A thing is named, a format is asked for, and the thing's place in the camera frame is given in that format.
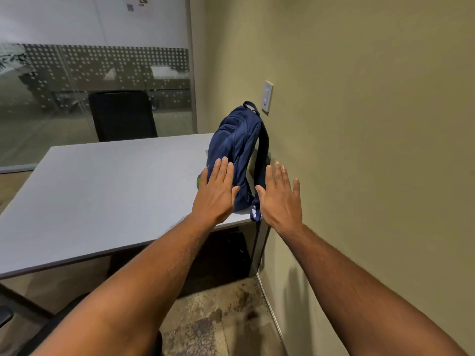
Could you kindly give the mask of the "person's left hand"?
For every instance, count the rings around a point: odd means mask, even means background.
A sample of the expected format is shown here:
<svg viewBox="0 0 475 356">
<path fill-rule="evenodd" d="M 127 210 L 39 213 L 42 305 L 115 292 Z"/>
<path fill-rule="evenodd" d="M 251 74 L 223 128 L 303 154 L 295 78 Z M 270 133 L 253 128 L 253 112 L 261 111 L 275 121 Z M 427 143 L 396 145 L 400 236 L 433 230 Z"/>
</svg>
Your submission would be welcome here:
<svg viewBox="0 0 475 356">
<path fill-rule="evenodd" d="M 216 159 L 207 185 L 202 191 L 198 189 L 191 212 L 193 220 L 207 230 L 224 222 L 234 210 L 231 205 L 234 165 L 229 161 L 229 187 L 223 187 L 218 185 L 220 164 L 221 159 Z"/>
</svg>

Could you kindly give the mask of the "person's right hand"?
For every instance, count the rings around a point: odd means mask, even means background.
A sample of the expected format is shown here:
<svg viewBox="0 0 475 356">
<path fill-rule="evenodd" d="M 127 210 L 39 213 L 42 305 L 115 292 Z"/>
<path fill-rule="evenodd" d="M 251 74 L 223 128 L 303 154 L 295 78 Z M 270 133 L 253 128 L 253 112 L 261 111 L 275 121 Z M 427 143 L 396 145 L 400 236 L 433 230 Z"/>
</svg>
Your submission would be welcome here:
<svg viewBox="0 0 475 356">
<path fill-rule="evenodd" d="M 261 214 L 268 225 L 284 237 L 298 233 L 303 227 L 302 206 L 301 200 L 294 199 L 294 182 L 290 182 L 288 170 L 282 164 L 282 190 L 275 189 L 274 164 L 265 169 L 267 211 L 261 211 Z"/>
</svg>

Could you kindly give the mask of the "person's right forearm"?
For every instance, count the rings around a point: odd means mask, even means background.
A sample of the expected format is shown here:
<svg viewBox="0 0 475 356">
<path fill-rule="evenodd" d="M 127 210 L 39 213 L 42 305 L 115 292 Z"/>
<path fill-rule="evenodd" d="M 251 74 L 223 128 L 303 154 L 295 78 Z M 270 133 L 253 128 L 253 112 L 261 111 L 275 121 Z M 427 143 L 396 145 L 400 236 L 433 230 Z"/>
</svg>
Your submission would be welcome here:
<svg viewBox="0 0 475 356">
<path fill-rule="evenodd" d="M 468 356 L 429 317 L 304 224 L 275 229 L 350 356 Z"/>
</svg>

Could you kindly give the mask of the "person's left forearm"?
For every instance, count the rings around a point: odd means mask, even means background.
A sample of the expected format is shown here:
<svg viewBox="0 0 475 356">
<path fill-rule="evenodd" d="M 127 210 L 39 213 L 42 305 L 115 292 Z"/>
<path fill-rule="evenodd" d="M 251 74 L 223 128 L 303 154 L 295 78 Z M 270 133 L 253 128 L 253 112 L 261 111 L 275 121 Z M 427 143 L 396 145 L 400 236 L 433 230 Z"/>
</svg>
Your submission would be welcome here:
<svg viewBox="0 0 475 356">
<path fill-rule="evenodd" d="M 217 221 L 190 214 L 86 296 L 31 356 L 144 356 Z"/>
</svg>

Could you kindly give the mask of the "navy blue backpack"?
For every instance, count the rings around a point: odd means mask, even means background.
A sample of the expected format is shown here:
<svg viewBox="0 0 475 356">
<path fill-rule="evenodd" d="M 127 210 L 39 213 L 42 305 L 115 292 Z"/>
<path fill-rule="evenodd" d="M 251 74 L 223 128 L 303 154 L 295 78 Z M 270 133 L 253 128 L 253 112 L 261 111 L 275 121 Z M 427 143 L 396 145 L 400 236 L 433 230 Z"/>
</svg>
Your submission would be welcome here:
<svg viewBox="0 0 475 356">
<path fill-rule="evenodd" d="M 258 193 L 252 192 L 247 180 L 247 168 L 255 155 L 253 184 L 265 188 L 266 168 L 269 164 L 269 136 L 257 107 L 250 101 L 236 107 L 220 123 L 211 138 L 207 168 L 210 178 L 217 159 L 227 157 L 234 165 L 233 186 L 238 185 L 234 211 L 249 210 L 250 219 L 261 221 L 260 200 Z"/>
</svg>

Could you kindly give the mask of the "grey metal table leg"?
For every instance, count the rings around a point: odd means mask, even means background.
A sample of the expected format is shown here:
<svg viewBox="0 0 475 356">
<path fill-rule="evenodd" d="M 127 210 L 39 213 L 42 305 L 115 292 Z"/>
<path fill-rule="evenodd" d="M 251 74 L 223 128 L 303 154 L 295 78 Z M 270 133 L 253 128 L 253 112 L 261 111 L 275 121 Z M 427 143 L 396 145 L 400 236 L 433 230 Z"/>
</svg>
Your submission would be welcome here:
<svg viewBox="0 0 475 356">
<path fill-rule="evenodd" d="M 249 268 L 249 277 L 252 278 L 257 275 L 262 258 L 266 242 L 270 233 L 270 227 L 268 223 L 262 218 L 256 223 L 256 234 L 254 237 L 254 245 L 251 255 L 251 263 Z"/>
</svg>

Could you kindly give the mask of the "black office chair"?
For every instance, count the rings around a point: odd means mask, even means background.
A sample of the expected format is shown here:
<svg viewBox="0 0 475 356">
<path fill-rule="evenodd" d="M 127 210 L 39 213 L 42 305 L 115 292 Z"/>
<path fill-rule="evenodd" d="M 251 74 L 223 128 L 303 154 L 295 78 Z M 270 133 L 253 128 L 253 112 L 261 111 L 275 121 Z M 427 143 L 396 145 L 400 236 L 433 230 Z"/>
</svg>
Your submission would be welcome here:
<svg viewBox="0 0 475 356">
<path fill-rule="evenodd" d="M 88 103 L 99 142 L 158 137 L 145 90 L 94 92 Z"/>
</svg>

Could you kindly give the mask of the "glass partition with dotted film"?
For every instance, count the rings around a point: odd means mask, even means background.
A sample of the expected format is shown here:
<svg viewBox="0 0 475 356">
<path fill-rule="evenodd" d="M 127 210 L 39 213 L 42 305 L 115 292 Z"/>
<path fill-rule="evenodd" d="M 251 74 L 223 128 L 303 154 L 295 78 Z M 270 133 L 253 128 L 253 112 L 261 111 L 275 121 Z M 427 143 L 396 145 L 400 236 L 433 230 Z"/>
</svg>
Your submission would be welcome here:
<svg viewBox="0 0 475 356">
<path fill-rule="evenodd" d="M 198 131 L 190 0 L 0 0 L 0 175 L 98 142 L 90 93 L 145 90 L 159 137 Z"/>
</svg>

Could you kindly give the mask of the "white paper notice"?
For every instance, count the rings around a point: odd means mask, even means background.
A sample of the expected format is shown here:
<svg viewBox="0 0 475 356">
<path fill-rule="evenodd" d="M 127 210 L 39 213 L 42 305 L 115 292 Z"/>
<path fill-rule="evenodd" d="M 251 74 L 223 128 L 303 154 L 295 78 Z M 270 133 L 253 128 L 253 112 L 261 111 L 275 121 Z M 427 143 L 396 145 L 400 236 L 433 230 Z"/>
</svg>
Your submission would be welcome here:
<svg viewBox="0 0 475 356">
<path fill-rule="evenodd" d="M 129 14 L 137 17 L 151 17 L 151 0 L 124 0 L 126 10 Z"/>
</svg>

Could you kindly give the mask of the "white wall switch plate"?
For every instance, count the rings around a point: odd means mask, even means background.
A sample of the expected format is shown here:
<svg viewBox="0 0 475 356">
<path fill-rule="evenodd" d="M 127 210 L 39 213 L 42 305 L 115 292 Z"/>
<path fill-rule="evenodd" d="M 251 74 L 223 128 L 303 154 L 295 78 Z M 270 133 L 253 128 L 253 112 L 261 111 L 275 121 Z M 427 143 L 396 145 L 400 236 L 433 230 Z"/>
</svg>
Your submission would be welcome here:
<svg viewBox="0 0 475 356">
<path fill-rule="evenodd" d="M 273 95 L 274 85 L 270 81 L 264 82 L 264 89 L 261 98 L 261 110 L 268 115 L 270 103 Z"/>
</svg>

